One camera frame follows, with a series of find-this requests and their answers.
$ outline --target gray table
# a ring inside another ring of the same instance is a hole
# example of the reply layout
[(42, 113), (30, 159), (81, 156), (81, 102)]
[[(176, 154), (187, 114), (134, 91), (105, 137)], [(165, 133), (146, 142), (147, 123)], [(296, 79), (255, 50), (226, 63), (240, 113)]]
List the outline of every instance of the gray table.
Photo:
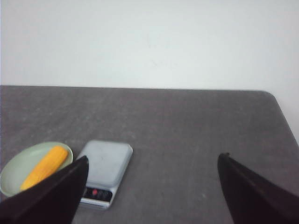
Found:
[(266, 92), (1, 87), (1, 167), (44, 141), (76, 157), (92, 139), (134, 154), (112, 207), (79, 208), (75, 224), (231, 224), (221, 152), (299, 195), (298, 145)]

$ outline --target digital scale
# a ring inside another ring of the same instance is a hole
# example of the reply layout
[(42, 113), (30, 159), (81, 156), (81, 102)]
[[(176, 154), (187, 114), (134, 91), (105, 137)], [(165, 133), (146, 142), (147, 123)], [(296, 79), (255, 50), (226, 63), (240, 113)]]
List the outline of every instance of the digital scale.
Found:
[(78, 156), (89, 160), (81, 206), (107, 209), (111, 205), (132, 153), (127, 143), (92, 140), (85, 145)]

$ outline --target kitchen scale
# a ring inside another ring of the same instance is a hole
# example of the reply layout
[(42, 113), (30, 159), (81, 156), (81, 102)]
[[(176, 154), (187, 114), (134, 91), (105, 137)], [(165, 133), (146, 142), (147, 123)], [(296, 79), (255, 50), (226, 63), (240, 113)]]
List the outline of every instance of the kitchen scale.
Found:
[(132, 153), (127, 143), (92, 140), (85, 145), (78, 156), (89, 160), (81, 206), (107, 209), (111, 205)]

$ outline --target plate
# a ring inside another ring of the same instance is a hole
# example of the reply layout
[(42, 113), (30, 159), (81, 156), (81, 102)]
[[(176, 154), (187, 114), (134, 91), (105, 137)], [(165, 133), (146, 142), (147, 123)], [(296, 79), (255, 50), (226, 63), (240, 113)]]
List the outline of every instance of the plate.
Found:
[(60, 142), (45, 142), (24, 149), (12, 158), (0, 174), (0, 190), (6, 196), (13, 196), (20, 192), (20, 186), (32, 169), (54, 146), (62, 146), (68, 150), (68, 156), (58, 170), (71, 164), (73, 152), (70, 147)]

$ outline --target white wall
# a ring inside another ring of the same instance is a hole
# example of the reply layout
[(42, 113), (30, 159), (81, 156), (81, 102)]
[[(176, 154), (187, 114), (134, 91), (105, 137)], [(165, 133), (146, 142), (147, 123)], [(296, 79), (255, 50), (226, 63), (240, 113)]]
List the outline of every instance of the white wall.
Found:
[(3, 0), (1, 84), (266, 90), (299, 142), (299, 1)]

